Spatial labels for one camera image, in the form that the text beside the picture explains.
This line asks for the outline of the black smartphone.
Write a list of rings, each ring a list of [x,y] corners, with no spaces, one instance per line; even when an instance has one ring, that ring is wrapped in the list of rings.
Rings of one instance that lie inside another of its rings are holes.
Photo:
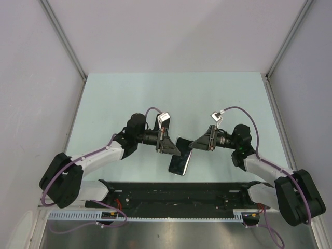
[[[181,155],[173,155],[169,164],[168,171],[170,173],[184,176],[189,165],[189,160],[192,154],[192,148],[189,145],[192,143],[191,140],[178,137],[176,140],[176,147],[180,150]]]

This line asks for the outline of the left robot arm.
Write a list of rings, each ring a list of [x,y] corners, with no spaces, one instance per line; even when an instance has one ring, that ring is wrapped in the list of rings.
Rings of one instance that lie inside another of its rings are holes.
[[[136,113],[105,146],[78,156],[57,154],[39,182],[43,191],[42,206],[56,205],[63,209],[76,200],[95,200],[105,208],[111,206],[115,195],[109,187],[101,181],[88,183],[83,180],[84,177],[109,163],[129,157],[139,144],[154,146],[156,152],[161,154],[181,155],[169,137],[170,120],[169,113],[159,113],[151,129],[147,126],[147,115]]]

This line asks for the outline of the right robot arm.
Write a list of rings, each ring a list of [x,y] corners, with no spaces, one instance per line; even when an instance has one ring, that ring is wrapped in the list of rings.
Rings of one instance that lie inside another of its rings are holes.
[[[235,167],[263,179],[263,182],[253,181],[244,186],[245,192],[240,193],[239,201],[245,208],[263,204],[279,211],[291,226],[309,223],[326,212],[325,203],[308,171],[293,171],[272,163],[259,155],[251,141],[251,130],[244,124],[236,125],[232,134],[211,125],[189,146],[205,151],[213,151],[216,147],[232,149],[231,160]]]

